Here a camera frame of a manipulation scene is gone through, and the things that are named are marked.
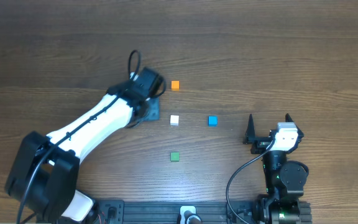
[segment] white cube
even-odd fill
[[[179,116],[171,115],[171,125],[178,126],[179,125]]]

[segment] wooden surface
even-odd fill
[[[223,202],[229,176],[254,157],[241,143],[249,113],[259,135],[290,113],[305,133],[290,158],[310,168],[302,199],[314,223],[358,223],[358,0],[0,1],[0,222],[16,217],[19,203],[3,187],[21,139],[92,108],[127,78],[132,49],[181,90],[161,97],[160,121],[93,151],[80,190]],[[231,197],[264,190],[257,162]]]

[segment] wood grain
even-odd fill
[[[21,139],[92,108],[126,79],[132,49],[181,90],[161,97],[160,121],[120,130],[93,151],[79,189],[223,202],[229,176],[253,158],[241,143],[249,113],[259,135],[290,113],[305,133],[290,159],[310,168],[303,200],[314,222],[358,223],[356,0],[0,0],[0,222],[17,212],[3,187]],[[180,162],[169,161],[172,151]],[[231,196],[252,200],[264,188],[257,162]]]

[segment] blue cube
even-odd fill
[[[208,126],[216,127],[218,125],[217,116],[208,116]]]

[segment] cube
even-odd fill
[[[218,117],[217,116],[208,116],[208,126],[216,127],[218,125]]]
[[[172,81],[171,88],[172,88],[172,91],[179,91],[179,81]]]
[[[171,115],[171,125],[178,126],[179,125],[179,116]]]
[[[171,152],[171,162],[179,162],[179,152]]]

